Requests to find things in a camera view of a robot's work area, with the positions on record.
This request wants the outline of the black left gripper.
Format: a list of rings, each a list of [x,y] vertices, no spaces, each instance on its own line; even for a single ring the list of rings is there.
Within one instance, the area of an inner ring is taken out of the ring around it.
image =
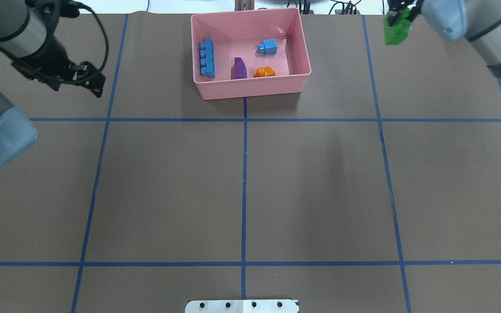
[[[26,79],[37,79],[58,91],[61,83],[46,80],[41,73],[55,79],[74,81],[76,86],[88,89],[101,98],[106,77],[96,66],[83,61],[75,65],[67,55],[63,44],[55,37],[61,17],[75,18],[78,9],[67,0],[28,0],[27,20],[22,33],[12,39],[12,53],[17,58],[11,62]]]

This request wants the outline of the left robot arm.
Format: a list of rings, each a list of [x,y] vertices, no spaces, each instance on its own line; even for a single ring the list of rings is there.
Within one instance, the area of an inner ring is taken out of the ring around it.
[[[91,14],[104,41],[100,66],[74,62],[55,32],[62,19]],[[79,0],[0,0],[0,56],[16,71],[13,79],[37,81],[53,91],[63,85],[82,87],[95,97],[103,95],[110,41],[103,22]],[[0,90],[0,167],[12,162],[39,138],[32,120]]]

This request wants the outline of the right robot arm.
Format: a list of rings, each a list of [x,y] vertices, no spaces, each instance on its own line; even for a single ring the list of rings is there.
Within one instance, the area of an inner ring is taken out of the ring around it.
[[[423,16],[444,40],[465,38],[501,80],[501,0],[388,0],[384,40],[398,45]]]

